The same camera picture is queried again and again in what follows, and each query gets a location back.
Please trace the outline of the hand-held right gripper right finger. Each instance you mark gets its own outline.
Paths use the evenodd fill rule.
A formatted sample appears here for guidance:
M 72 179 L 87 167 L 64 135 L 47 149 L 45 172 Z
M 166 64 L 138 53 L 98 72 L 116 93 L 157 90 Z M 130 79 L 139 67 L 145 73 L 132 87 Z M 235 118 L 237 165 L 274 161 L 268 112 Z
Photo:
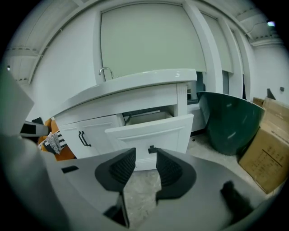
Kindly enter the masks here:
M 156 169 L 161 180 L 156 201 L 182 197 L 196 182 L 194 167 L 163 149 L 156 149 L 156 154 Z

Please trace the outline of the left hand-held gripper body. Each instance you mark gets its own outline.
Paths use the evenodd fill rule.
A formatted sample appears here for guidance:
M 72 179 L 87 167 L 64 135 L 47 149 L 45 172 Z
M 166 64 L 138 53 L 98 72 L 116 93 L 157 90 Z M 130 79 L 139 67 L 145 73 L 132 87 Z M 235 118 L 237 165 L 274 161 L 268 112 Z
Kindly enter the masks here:
M 49 134 L 47 126 L 26 121 L 34 101 L 7 69 L 0 70 L 0 134 L 8 137 L 35 138 Z

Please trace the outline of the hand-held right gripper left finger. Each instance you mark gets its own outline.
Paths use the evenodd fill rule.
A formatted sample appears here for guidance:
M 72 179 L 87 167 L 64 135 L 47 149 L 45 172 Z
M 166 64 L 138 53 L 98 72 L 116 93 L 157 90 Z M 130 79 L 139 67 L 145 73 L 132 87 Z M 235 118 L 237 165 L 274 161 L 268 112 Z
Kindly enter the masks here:
M 135 169 L 136 148 L 101 155 L 95 178 L 108 191 L 122 192 Z

